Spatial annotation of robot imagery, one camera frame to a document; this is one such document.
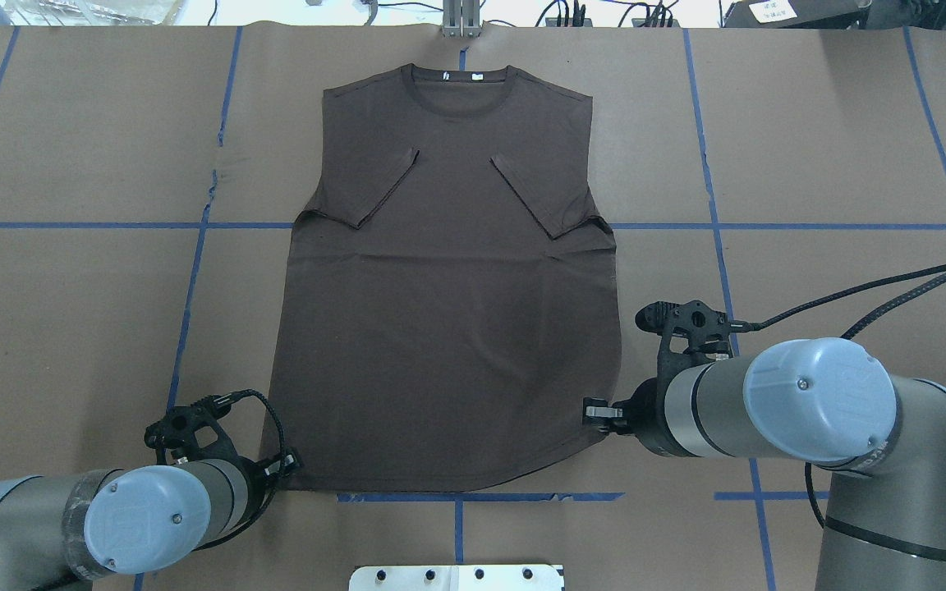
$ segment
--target white label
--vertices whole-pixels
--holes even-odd
[[[751,12],[758,22],[777,22],[798,18],[798,14],[791,7],[788,0],[769,0],[750,5]]]

